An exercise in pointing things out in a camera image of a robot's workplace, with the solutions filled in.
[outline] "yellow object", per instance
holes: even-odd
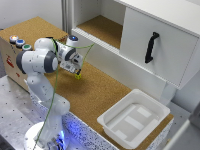
[[[79,74],[79,75],[75,74],[75,78],[78,79],[78,80],[80,80],[81,79],[81,74]]]

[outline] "empty plastic tray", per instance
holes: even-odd
[[[105,133],[126,149],[135,149],[170,113],[170,109],[135,89],[97,121]]]

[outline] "cork surface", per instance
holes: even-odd
[[[0,36],[7,42],[11,35],[17,35],[20,39],[24,39],[26,44],[33,47],[39,38],[54,37],[58,39],[66,36],[67,33],[42,18],[35,17],[0,31]]]
[[[102,29],[106,28],[106,24],[105,22],[103,22],[105,18],[103,18],[102,20],[102,17],[100,16],[96,19],[102,22]],[[100,32],[104,33],[105,31],[99,28],[96,28],[95,30],[97,30],[96,33],[99,34]],[[109,32],[106,32],[104,36],[102,36],[102,38],[106,38],[112,42],[117,41],[114,35],[108,35],[108,37],[105,36]],[[31,20],[25,21],[23,23],[17,24],[3,31],[0,31],[0,36],[8,42],[9,37],[15,34],[18,35],[20,38],[24,39],[27,44],[30,44],[32,46],[34,42],[41,37],[51,36],[56,39],[59,39],[67,35],[67,33],[63,32],[62,30],[56,28],[55,26],[51,25],[50,23],[44,21],[39,17],[33,18]],[[14,70],[12,69],[9,70],[9,72],[10,74],[15,74]],[[116,102],[122,99],[125,95],[127,95],[131,91],[131,89],[114,80],[102,71],[96,69],[87,62],[84,63],[81,74],[82,79],[77,80],[75,79],[74,74],[63,70],[62,68],[59,68],[57,84],[58,86],[56,92],[59,95],[65,97],[67,100],[69,100],[71,104],[71,112],[73,112],[81,120],[87,123],[95,131],[100,133],[103,137],[108,139],[111,143],[116,145],[119,149],[123,150],[122,147],[120,147],[117,143],[115,143],[104,133],[102,126],[97,122],[97,118],[101,114],[103,114],[107,109],[113,106]],[[45,74],[45,76],[49,79],[52,86],[54,86],[56,73],[54,72],[51,74]],[[25,79],[25,77],[26,76],[21,76],[18,80],[16,80],[16,82],[18,82],[19,84],[24,83],[23,80]],[[166,117],[165,120],[137,148],[137,150],[143,150],[147,148],[172,118],[172,115]]]
[[[78,25],[78,28],[120,49],[123,29],[122,25],[115,23],[103,16],[98,16]]]

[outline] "white tabletop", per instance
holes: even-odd
[[[115,0],[200,37],[200,6],[186,0]]]

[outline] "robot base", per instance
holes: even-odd
[[[42,128],[44,122],[37,123],[33,125],[25,134],[24,137],[24,150],[33,150],[35,146],[35,140],[34,137],[37,135],[37,133]],[[65,145],[66,147],[69,145],[69,138],[65,139]],[[49,150],[49,148],[40,148],[38,145],[36,145],[34,150]]]

